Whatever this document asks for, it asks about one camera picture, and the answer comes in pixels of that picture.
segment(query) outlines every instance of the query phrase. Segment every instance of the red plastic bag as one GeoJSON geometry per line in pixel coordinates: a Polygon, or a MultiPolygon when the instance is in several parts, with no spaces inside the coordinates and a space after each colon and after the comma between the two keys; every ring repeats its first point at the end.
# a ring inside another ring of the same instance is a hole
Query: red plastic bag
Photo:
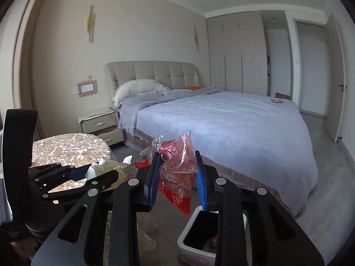
{"type": "Polygon", "coordinates": [[[165,162],[160,166],[159,190],[186,216],[190,215],[191,179],[197,172],[191,132],[178,139],[163,141],[157,135],[154,147],[165,162]]]}
{"type": "Polygon", "coordinates": [[[134,162],[134,166],[136,166],[138,169],[149,166],[149,160],[148,157],[144,161],[136,161],[134,162]]]}
{"type": "Polygon", "coordinates": [[[159,191],[187,217],[190,216],[193,174],[160,172],[159,191]]]}

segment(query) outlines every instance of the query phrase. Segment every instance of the wall sconce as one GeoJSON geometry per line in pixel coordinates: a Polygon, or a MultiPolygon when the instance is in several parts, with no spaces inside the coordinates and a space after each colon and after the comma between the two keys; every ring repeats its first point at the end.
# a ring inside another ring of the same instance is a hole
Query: wall sconce
{"type": "Polygon", "coordinates": [[[195,27],[195,34],[193,35],[193,40],[195,41],[196,50],[198,51],[198,37],[197,37],[196,27],[195,27]]]}
{"type": "Polygon", "coordinates": [[[89,18],[87,21],[87,32],[89,33],[89,42],[92,43],[94,38],[94,24],[95,24],[94,5],[90,6],[89,18]]]}

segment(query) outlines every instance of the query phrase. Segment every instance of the tufted headboard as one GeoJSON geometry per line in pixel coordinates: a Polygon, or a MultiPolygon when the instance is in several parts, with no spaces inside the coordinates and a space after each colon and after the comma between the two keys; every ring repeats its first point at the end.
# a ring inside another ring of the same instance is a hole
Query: tufted headboard
{"type": "Polygon", "coordinates": [[[136,79],[155,79],[170,89],[203,85],[196,66],[190,63],[165,61],[111,62],[105,65],[109,94],[118,86],[136,79]]]}

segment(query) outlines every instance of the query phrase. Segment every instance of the screw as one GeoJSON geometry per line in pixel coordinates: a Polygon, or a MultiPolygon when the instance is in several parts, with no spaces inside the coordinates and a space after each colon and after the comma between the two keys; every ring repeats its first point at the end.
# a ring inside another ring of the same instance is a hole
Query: screw
{"type": "Polygon", "coordinates": [[[95,189],[95,188],[92,188],[92,189],[90,189],[89,191],[88,191],[88,195],[90,196],[90,197],[93,197],[93,196],[95,196],[96,194],[97,194],[97,189],[95,189]]]}
{"type": "Polygon", "coordinates": [[[219,177],[216,179],[216,183],[218,185],[224,185],[225,183],[227,183],[226,179],[222,178],[222,177],[219,177]]]}
{"type": "Polygon", "coordinates": [[[267,194],[267,190],[262,187],[259,187],[258,189],[256,189],[256,191],[259,195],[266,195],[267,194]]]}
{"type": "Polygon", "coordinates": [[[128,181],[128,185],[129,185],[129,186],[135,186],[135,185],[137,185],[138,183],[139,183],[139,180],[136,179],[136,178],[132,178],[132,179],[130,179],[130,180],[128,181]]]}

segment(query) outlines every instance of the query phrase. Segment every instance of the trash can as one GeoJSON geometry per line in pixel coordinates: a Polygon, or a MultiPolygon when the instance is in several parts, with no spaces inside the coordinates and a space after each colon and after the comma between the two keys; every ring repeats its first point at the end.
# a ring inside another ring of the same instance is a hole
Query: trash can
{"type": "MultiPolygon", "coordinates": [[[[247,217],[243,214],[244,229],[247,217]]],[[[177,240],[177,258],[187,266],[214,266],[216,254],[210,239],[218,233],[218,212],[206,212],[198,206],[177,240]]]]}

